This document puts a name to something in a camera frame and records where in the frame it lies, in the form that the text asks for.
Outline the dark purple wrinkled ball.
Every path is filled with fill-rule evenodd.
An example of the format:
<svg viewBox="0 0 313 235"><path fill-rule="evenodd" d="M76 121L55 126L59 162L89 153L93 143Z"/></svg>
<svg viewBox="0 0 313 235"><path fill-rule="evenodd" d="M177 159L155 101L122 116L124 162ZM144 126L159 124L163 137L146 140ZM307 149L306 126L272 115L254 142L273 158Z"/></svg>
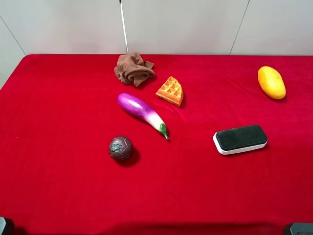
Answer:
<svg viewBox="0 0 313 235"><path fill-rule="evenodd" d="M116 161L125 161L133 152L132 142L125 136L114 137L109 144L109 155Z"/></svg>

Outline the yellow orange mango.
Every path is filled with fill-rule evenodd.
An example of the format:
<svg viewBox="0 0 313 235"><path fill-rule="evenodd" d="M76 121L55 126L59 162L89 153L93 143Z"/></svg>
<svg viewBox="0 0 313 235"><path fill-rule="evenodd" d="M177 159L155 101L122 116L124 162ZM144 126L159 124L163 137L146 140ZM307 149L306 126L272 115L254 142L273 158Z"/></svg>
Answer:
<svg viewBox="0 0 313 235"><path fill-rule="evenodd" d="M277 70L269 66L263 66L258 70L257 75L261 89L270 98L282 99L286 96L282 76Z"/></svg>

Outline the black white board eraser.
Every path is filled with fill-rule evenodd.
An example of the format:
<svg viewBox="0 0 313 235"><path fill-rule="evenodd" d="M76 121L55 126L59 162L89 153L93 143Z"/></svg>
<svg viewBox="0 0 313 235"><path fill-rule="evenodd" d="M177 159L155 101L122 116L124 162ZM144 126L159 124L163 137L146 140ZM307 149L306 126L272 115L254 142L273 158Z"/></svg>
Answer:
<svg viewBox="0 0 313 235"><path fill-rule="evenodd" d="M231 155L261 149L268 138L259 125L249 125L218 131L213 142L220 154Z"/></svg>

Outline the white metal pole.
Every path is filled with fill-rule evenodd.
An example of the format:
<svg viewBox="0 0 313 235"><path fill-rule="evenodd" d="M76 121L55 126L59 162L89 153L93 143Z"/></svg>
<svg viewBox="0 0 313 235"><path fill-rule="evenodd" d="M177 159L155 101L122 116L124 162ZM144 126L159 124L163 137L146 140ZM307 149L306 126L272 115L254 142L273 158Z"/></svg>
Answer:
<svg viewBox="0 0 313 235"><path fill-rule="evenodd" d="M119 6L120 6L120 14L121 14L122 29L123 29L123 35L124 35L126 54L129 54L122 0L119 0Z"/></svg>

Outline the brown cloth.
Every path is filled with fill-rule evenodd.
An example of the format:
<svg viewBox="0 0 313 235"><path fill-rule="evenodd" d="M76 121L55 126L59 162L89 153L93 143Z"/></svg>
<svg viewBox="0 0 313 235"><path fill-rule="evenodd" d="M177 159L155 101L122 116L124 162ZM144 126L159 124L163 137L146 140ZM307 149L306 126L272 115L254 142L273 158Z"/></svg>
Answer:
<svg viewBox="0 0 313 235"><path fill-rule="evenodd" d="M139 53L134 52L119 56L114 73L122 83L138 87L148 78L155 76L153 66L154 63L144 61Z"/></svg>

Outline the orange waffle piece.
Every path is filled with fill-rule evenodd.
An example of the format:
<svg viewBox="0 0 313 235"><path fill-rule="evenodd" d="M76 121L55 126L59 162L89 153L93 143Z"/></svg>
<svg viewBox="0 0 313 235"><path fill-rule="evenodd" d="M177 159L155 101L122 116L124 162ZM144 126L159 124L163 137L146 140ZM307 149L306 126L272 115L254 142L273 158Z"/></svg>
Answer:
<svg viewBox="0 0 313 235"><path fill-rule="evenodd" d="M158 89L156 95L176 106L180 106L183 101L183 90L181 84L172 76Z"/></svg>

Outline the purple toy eggplant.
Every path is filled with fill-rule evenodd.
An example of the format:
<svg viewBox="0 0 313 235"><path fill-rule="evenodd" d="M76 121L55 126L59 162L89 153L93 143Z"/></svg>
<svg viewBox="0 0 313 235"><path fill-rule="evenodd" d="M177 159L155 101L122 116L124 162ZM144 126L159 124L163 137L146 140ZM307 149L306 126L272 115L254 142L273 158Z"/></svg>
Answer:
<svg viewBox="0 0 313 235"><path fill-rule="evenodd" d="M166 124L158 113L146 102L128 93L119 94L117 102L126 112L145 120L157 131L159 131L166 138L166 140L169 140Z"/></svg>

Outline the red tablecloth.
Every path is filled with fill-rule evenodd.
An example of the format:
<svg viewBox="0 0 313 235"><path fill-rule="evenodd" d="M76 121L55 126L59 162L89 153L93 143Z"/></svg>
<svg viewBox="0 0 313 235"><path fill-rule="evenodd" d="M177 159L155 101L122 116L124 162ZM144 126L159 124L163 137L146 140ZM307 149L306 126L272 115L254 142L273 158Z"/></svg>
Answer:
<svg viewBox="0 0 313 235"><path fill-rule="evenodd" d="M29 55L0 91L0 214L20 235L282 234L313 220L310 56L144 55L155 77L126 86L117 55ZM286 96L258 82L269 66ZM170 77L178 107L156 95ZM126 112L151 106L169 140ZM216 132L259 125L265 147L222 155ZM114 137L129 159L109 155Z"/></svg>

